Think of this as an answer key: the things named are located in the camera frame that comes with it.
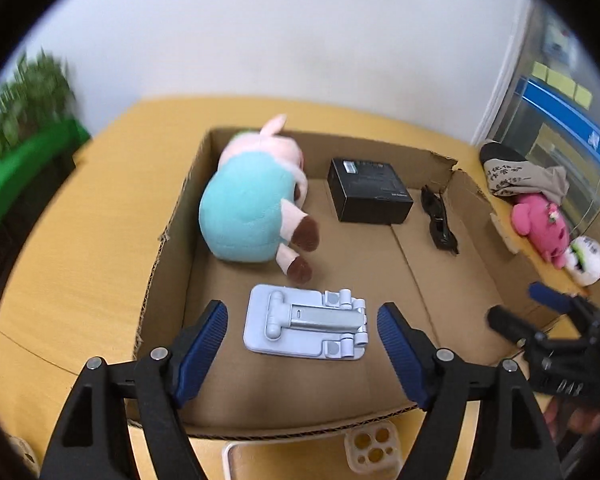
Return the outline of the person's right hand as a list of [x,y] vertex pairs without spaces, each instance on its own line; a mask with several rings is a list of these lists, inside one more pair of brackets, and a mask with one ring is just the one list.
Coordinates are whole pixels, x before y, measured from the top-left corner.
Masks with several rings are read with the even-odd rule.
[[575,434],[595,434],[600,430],[600,411],[592,408],[575,408],[566,422],[560,422],[560,404],[559,398],[553,398],[544,411],[544,419],[548,431],[555,441],[566,430]]

